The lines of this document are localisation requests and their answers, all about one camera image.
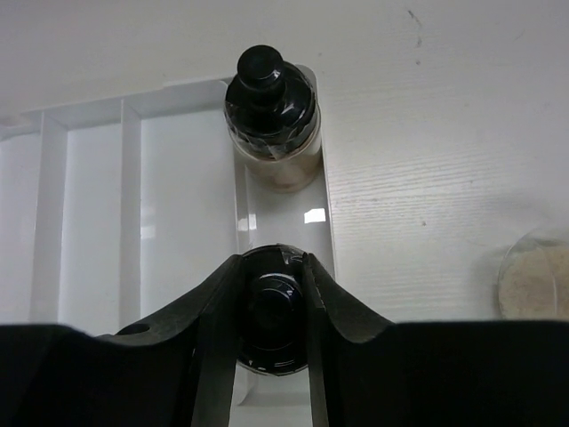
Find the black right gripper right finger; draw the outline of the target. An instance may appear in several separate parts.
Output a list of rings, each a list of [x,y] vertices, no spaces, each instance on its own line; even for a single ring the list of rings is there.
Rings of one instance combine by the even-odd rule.
[[[567,425],[565,322],[394,323],[302,267],[314,425]]]

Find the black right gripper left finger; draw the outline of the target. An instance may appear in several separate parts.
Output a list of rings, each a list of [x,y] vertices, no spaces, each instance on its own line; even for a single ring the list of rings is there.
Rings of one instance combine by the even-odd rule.
[[[1,328],[4,426],[225,426],[243,259],[116,334]]]

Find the black-capped grinder pale spice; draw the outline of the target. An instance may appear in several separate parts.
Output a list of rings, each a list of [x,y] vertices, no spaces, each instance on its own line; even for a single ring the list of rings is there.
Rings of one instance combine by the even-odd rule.
[[[244,288],[236,306],[237,362],[259,374],[286,376],[306,368],[304,252],[269,245],[243,254]]]

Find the black-capped grinder brown spice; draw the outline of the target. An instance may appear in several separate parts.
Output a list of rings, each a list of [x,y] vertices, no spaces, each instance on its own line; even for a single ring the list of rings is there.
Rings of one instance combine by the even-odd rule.
[[[223,111],[235,153],[259,184],[286,193],[314,180],[322,164],[316,88],[277,49],[258,44],[240,55]]]

